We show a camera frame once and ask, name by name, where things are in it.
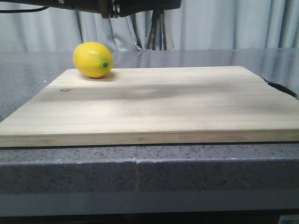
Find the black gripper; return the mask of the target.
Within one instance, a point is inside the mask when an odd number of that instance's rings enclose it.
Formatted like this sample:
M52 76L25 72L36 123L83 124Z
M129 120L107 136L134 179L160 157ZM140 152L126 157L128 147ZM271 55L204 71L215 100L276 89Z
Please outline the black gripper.
M153 10L149 30L149 49L163 49L163 12L162 10L177 9L181 0L112 0L110 17L126 17L131 14Z

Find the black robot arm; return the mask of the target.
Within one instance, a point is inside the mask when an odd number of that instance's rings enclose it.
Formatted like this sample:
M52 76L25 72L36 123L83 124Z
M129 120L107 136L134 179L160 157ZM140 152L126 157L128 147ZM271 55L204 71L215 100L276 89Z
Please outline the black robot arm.
M145 49L170 50L174 48L171 30L166 22L166 10L181 7L180 0L12 0L11 3L39 6L33 9L1 10L1 13L30 13L49 7L98 13L103 18L119 18L139 12L152 11Z

